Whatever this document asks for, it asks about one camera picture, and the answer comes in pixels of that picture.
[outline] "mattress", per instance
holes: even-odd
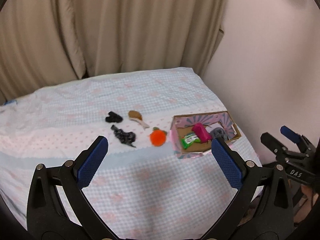
[[[139,111],[150,128],[130,121],[130,110]],[[219,98],[189,68],[103,75],[39,89],[0,107],[0,194],[26,227],[36,165],[60,166],[103,135],[109,152],[83,192],[104,222],[124,239],[197,239],[236,190],[211,154],[178,158],[169,137],[153,147],[149,134],[153,126],[169,131],[174,115],[223,110]],[[136,133],[136,148],[115,138],[104,121],[109,111],[124,118],[118,128]],[[230,147],[261,166],[240,132]],[[58,191],[70,219],[79,223],[63,189]]]

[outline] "blue gripper pad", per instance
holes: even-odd
[[[238,155],[238,153],[232,152],[227,144],[225,144],[225,142],[221,139],[212,140],[211,152],[219,164],[224,176],[227,178],[230,186],[239,190],[242,187],[243,178],[245,175],[245,170],[243,169],[245,169],[245,167],[240,169],[236,163],[236,160],[234,160],[234,158],[231,156],[231,154]]]
[[[83,161],[83,164],[76,170],[77,185],[79,189],[89,186],[107,152],[108,140],[103,136],[99,136],[88,150],[82,152],[86,154],[87,157]]]
[[[286,126],[282,126],[280,128],[280,133],[282,135],[286,136],[290,141],[292,141],[295,144],[298,144],[300,142],[300,135],[298,135],[294,131],[290,130]]]

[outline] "beige curtain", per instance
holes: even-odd
[[[7,99],[84,73],[72,0],[7,0],[0,12],[0,90]]]
[[[5,102],[3,93],[0,91],[0,106]]]
[[[178,66],[202,74],[226,0],[8,0],[0,12],[6,99],[106,73]]]
[[[177,66],[202,74],[225,0],[75,0],[90,76]]]

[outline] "metal screw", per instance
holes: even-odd
[[[282,171],[282,170],[283,170],[283,167],[282,167],[282,165],[280,165],[280,164],[278,164],[276,167],[277,167],[277,169],[278,169],[279,171]]]
[[[252,168],[253,166],[254,166],[254,162],[252,162],[252,161],[247,161],[247,166],[248,167],[250,167],[250,168]]]
[[[43,168],[43,164],[42,163],[40,163],[40,164],[38,164],[37,166],[36,166],[36,169],[39,171],[39,170],[41,170]]]
[[[66,165],[67,167],[70,167],[73,164],[73,160],[67,160],[64,165]]]

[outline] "magenta container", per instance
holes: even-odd
[[[212,136],[207,132],[205,127],[200,122],[196,123],[191,130],[196,134],[196,136],[199,137],[202,143],[212,140]]]

